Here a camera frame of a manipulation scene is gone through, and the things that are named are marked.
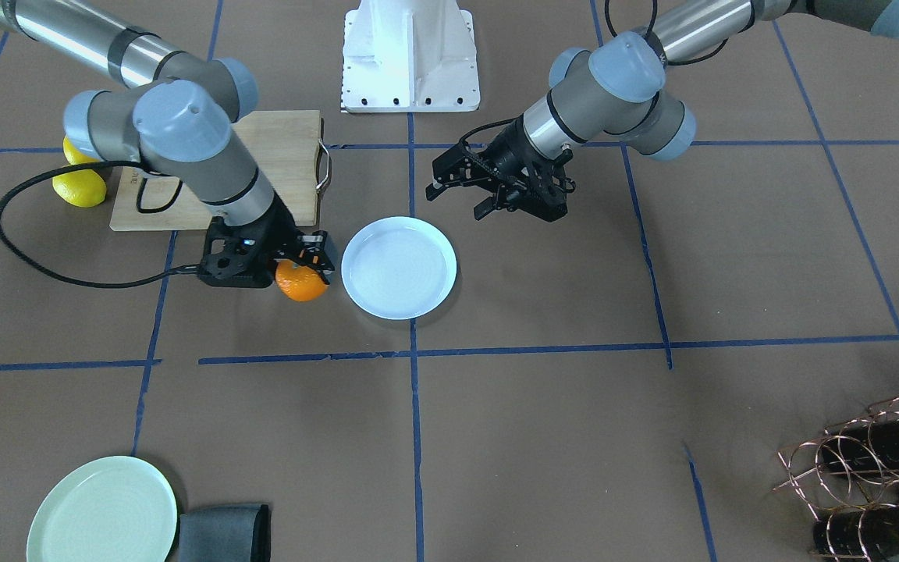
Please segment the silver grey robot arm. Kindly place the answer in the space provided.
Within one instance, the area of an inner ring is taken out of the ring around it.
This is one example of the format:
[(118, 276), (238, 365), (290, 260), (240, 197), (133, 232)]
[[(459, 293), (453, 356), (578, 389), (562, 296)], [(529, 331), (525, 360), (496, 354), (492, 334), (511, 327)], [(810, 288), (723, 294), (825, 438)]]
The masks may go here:
[(427, 200), (475, 187), (486, 192), (475, 219), (521, 211), (559, 220), (577, 188), (565, 172), (575, 148), (606, 133), (647, 158), (681, 156), (695, 139), (696, 118), (666, 92), (667, 68), (700, 62), (756, 23), (791, 13), (899, 40), (899, 1), (685, 2), (595, 50), (561, 53), (545, 96), (497, 123), (499, 132), (484, 150), (472, 149), (463, 136), (435, 158)]
[(110, 76), (121, 91), (85, 91), (67, 104), (63, 125), (72, 146), (91, 158), (29, 178), (0, 200), (0, 241), (18, 259), (68, 284), (5, 234), (8, 203), (64, 173), (112, 167), (172, 176), (210, 212), (202, 259), (145, 279), (194, 275), (209, 286), (265, 288), (286, 265), (329, 284), (335, 267), (328, 234), (306, 234), (254, 160), (234, 124), (254, 111), (259, 89), (235, 59), (204, 61), (83, 1), (0, 1), (0, 29), (21, 34)]

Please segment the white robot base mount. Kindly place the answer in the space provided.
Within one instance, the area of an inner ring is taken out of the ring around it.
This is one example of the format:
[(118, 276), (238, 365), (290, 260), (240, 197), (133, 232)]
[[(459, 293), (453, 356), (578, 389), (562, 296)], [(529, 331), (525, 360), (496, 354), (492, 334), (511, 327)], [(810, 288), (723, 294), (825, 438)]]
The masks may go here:
[(343, 19), (340, 110), (473, 112), (474, 18), (456, 1), (361, 1)]

